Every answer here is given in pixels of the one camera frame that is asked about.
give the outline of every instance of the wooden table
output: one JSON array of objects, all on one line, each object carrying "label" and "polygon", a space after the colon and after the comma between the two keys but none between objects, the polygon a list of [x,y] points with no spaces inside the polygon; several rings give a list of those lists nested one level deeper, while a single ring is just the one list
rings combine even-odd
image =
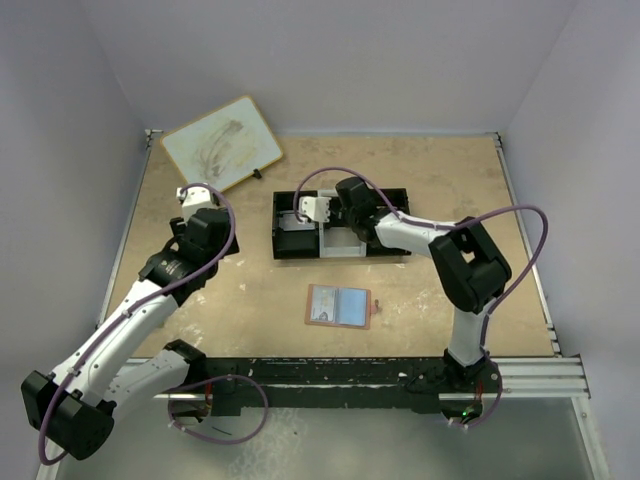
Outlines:
[{"label": "wooden table", "polygon": [[[272,194],[294,190],[311,170],[351,167],[381,187],[405,187],[411,212],[433,220],[510,204],[507,185],[489,137],[282,137],[285,157],[248,179],[227,197],[238,218],[240,253],[224,259],[217,276],[194,293],[140,346],[151,357],[175,338],[209,356],[439,356],[446,348],[452,307],[431,260],[341,259],[276,261],[271,252]],[[325,173],[308,188],[333,188],[344,175]],[[109,312],[122,301],[146,259],[170,237],[168,221],[180,215],[174,198],[184,181],[156,142],[114,284]],[[514,276],[526,263],[515,216],[487,222]],[[370,330],[304,323],[310,283],[368,288],[382,311]],[[532,275],[491,321],[493,355],[552,355]]]}]

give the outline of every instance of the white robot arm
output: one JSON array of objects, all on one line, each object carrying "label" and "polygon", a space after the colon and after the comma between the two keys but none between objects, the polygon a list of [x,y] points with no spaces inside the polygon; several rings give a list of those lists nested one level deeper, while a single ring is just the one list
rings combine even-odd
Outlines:
[{"label": "white robot arm", "polygon": [[117,376],[142,341],[217,273],[213,260],[223,248],[228,244],[227,255],[239,251],[232,213],[214,208],[205,187],[178,190],[182,217],[170,222],[173,238],[149,258],[113,314],[51,373],[34,371],[21,386],[29,423],[79,460],[100,448],[128,412],[181,385],[205,358],[176,340]]},{"label": "white robot arm", "polygon": [[[340,181],[336,192],[342,204],[339,215],[360,241],[406,250],[434,261],[454,305],[453,331],[445,355],[462,368],[481,362],[488,311],[511,278],[509,264],[484,227],[478,223],[455,229],[454,222],[380,209],[373,192],[359,177]],[[328,199],[302,197],[299,209],[312,221],[323,221],[328,214]],[[473,258],[467,261],[465,254]]]}]

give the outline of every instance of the gray floor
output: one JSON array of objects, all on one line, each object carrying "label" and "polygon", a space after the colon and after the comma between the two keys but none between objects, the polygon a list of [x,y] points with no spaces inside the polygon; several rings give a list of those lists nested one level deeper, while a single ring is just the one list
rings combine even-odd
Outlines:
[{"label": "gray floor", "polygon": [[[246,433],[260,411],[212,419]],[[214,480],[591,479],[570,400],[505,400],[475,430],[400,410],[273,410],[263,432],[234,447],[168,428],[154,400],[118,425],[103,448],[65,460],[58,479]],[[212,434],[211,424],[201,425]]]}]

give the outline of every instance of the small whiteboard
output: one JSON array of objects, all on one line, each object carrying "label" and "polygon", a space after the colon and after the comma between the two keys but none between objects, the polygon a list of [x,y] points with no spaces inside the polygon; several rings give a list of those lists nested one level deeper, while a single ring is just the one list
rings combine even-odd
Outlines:
[{"label": "small whiteboard", "polygon": [[223,191],[282,158],[280,145],[251,97],[240,97],[161,140],[187,183]]}]

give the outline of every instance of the white wall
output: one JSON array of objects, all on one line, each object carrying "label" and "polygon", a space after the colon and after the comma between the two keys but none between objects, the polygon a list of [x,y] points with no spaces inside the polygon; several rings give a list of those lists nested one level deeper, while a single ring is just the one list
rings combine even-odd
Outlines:
[{"label": "white wall", "polygon": [[575,0],[83,0],[171,128],[249,93],[278,131],[505,128]]},{"label": "white wall", "polygon": [[35,475],[20,383],[86,338],[144,133],[77,0],[0,0],[0,465]]},{"label": "white wall", "polygon": [[[581,353],[619,479],[640,471],[640,3],[584,0],[506,135],[563,353]],[[531,238],[539,228],[527,223]]]}]

